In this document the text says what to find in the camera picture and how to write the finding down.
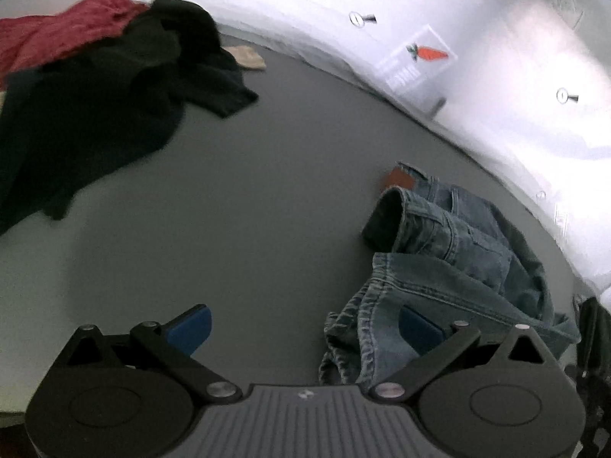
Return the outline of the blue denim jeans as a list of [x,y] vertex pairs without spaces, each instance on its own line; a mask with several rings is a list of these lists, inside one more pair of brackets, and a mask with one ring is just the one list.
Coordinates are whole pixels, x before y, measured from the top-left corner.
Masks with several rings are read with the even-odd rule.
[[402,338],[408,305],[441,328],[466,321],[485,335],[535,328],[560,358],[580,340],[555,311],[545,269],[523,234],[492,203],[398,163],[387,176],[362,240],[372,274],[324,324],[323,385],[371,388],[420,357]]

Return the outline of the black garment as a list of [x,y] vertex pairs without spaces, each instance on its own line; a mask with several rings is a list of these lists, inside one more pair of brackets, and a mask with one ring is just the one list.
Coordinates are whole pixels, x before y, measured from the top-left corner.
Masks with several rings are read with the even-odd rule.
[[117,38],[9,78],[1,113],[1,229],[170,140],[188,103],[230,117],[257,100],[207,11],[154,0]]

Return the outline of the beige cloth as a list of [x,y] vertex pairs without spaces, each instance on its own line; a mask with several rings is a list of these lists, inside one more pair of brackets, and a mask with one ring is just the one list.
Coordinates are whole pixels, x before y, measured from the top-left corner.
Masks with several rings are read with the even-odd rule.
[[224,47],[224,50],[235,59],[237,65],[242,69],[258,71],[266,69],[263,57],[248,45],[232,45]]

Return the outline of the white printed storage bag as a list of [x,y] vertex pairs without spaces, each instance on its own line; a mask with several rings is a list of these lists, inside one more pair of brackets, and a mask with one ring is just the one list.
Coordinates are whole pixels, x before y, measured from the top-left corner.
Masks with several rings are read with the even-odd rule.
[[610,0],[188,1],[422,120],[609,295]]

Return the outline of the red checkered shirt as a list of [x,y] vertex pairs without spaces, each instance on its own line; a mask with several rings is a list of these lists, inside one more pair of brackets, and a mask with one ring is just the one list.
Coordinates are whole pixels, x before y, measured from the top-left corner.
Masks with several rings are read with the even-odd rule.
[[64,59],[87,45],[122,34],[149,10],[134,0],[81,0],[52,16],[1,20],[1,89],[17,71]]

